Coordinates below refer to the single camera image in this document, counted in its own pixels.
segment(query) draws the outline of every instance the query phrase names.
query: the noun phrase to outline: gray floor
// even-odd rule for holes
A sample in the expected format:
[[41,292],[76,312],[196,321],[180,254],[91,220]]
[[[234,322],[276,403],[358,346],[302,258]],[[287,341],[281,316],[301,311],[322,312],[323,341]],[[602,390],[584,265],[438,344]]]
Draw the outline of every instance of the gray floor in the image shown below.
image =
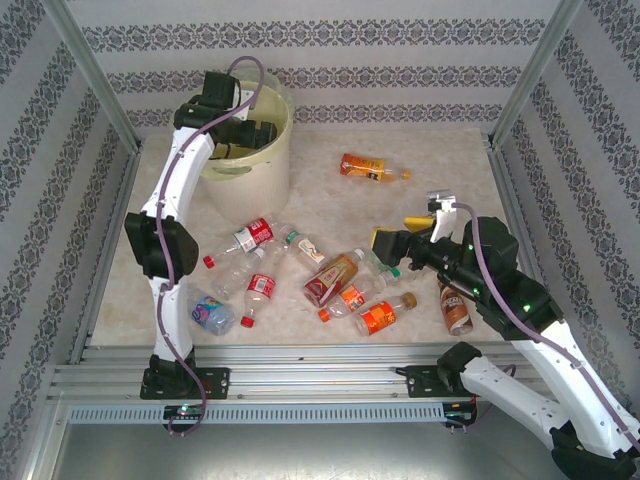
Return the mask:
[[500,411],[467,435],[439,424],[71,425],[55,479],[564,479],[549,452]]

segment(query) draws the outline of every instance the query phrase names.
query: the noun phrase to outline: brown can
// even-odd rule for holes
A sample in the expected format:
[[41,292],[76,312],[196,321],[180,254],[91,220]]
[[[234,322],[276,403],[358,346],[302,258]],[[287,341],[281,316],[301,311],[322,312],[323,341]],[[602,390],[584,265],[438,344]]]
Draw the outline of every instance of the brown can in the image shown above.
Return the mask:
[[469,333],[473,330],[473,323],[462,296],[440,281],[438,281],[438,287],[440,287],[440,307],[449,333],[455,336]]

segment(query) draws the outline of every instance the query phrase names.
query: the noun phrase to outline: blue label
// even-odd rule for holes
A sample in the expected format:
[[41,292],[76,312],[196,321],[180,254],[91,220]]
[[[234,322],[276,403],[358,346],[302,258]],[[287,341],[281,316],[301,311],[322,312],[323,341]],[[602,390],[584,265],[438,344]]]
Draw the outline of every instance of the blue label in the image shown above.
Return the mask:
[[198,300],[197,305],[191,311],[191,318],[193,318],[199,325],[204,326],[204,324],[207,323],[211,312],[221,305],[222,304],[213,297],[202,297]]

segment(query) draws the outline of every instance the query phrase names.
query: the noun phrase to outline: orange bottle cap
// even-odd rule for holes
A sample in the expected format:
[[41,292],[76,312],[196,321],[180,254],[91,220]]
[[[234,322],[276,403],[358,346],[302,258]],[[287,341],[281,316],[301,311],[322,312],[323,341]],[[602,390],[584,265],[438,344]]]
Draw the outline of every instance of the orange bottle cap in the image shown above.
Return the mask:
[[329,316],[329,313],[325,309],[322,309],[322,310],[318,311],[318,316],[320,317],[320,320],[322,320],[325,323],[327,323],[329,321],[329,319],[331,318]]

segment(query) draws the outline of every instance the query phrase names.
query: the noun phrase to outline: orange bottle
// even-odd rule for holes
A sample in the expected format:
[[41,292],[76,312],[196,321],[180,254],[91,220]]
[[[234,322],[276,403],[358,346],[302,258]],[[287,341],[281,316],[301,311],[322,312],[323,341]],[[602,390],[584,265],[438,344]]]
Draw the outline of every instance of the orange bottle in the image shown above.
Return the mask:
[[372,306],[366,312],[355,317],[355,322],[360,333],[365,336],[373,335],[383,328],[396,323],[396,320],[404,312],[413,310],[418,304],[413,293],[407,292],[398,297],[388,298]]
[[378,182],[393,182],[395,180],[409,180],[411,172],[389,160],[380,158],[367,158],[351,153],[342,156],[340,164],[342,175],[353,177],[366,177]]
[[462,296],[440,281],[438,281],[438,287],[440,287],[440,307],[449,333],[455,336],[469,333],[473,330],[473,323]]

